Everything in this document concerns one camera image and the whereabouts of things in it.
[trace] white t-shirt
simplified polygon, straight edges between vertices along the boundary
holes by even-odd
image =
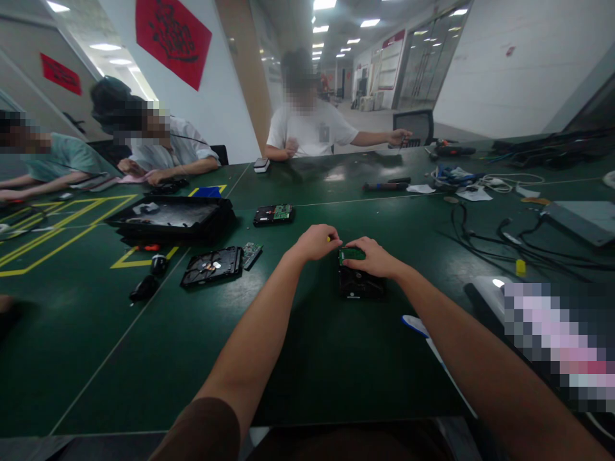
[[[133,154],[130,156],[130,160],[136,161],[145,171],[166,170],[178,164],[188,165],[207,157],[214,157],[218,161],[218,166],[220,166],[220,160],[216,153],[210,149],[207,143],[203,144],[205,140],[190,122],[183,118],[169,117],[168,123],[171,134],[179,134],[192,139],[171,136],[173,156],[167,149],[157,144],[158,140],[131,139],[130,149]]]
[[[331,154],[331,146],[350,144],[359,134],[331,104],[318,99],[313,111],[299,112],[285,104],[275,111],[267,144],[284,149],[288,138],[296,138],[295,157]]]

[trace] glass door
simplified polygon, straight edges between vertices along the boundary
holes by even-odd
[[[456,8],[410,33],[395,108],[400,111],[434,109],[457,49],[468,8]]]

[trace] black chair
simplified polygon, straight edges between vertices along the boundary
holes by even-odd
[[[430,109],[393,114],[393,129],[412,131],[408,147],[430,145],[434,141],[434,113]]]
[[[218,154],[218,158],[220,160],[220,164],[222,166],[226,166],[229,164],[229,156],[226,153],[226,146],[224,144],[220,144],[217,146],[209,146],[211,149]]]
[[[123,144],[115,144],[113,140],[108,141],[94,141],[88,143],[99,155],[111,163],[118,171],[117,164],[120,160],[130,157],[132,150],[130,147]]]

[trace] green shirt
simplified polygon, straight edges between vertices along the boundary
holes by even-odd
[[[51,133],[51,151],[45,154],[21,154],[28,174],[37,181],[50,182],[75,171],[91,174],[107,172],[111,176],[122,174],[84,141]]]

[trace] red banner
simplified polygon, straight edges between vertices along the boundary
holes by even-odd
[[[179,0],[136,0],[136,42],[199,90],[211,31]]]
[[[43,63],[43,76],[47,80],[81,96],[81,81],[75,72],[42,53],[40,60]]]

